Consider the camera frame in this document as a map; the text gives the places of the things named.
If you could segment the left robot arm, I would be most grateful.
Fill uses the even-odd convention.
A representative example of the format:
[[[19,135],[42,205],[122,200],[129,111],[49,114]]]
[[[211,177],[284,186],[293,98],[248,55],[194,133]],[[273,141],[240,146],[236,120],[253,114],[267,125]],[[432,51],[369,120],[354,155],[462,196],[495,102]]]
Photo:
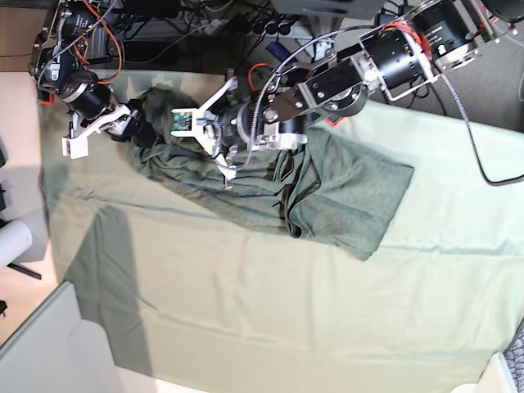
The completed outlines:
[[[466,1],[467,23],[452,1],[425,1],[402,16],[369,28],[356,44],[299,62],[290,54],[264,87],[243,104],[223,108],[207,127],[217,153],[295,150],[318,120],[359,113],[380,91],[397,101],[433,84],[447,69],[473,61],[476,39],[498,39],[495,20],[523,20],[521,1]]]

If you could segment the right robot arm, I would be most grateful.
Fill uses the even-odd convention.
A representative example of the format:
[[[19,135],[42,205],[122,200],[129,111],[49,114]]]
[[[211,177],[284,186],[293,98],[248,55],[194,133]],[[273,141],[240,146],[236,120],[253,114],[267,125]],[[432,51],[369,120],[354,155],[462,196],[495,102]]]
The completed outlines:
[[[106,18],[116,2],[56,1],[47,12],[30,56],[29,74],[40,103],[57,98],[68,108],[69,130],[61,139],[62,154],[71,159],[88,156],[88,137],[107,133],[116,142],[132,142],[141,148],[155,144],[156,132],[147,122],[142,101],[116,101],[111,84],[118,73],[102,79],[90,70],[88,42],[98,27],[105,30],[117,49],[117,70],[124,54]]]

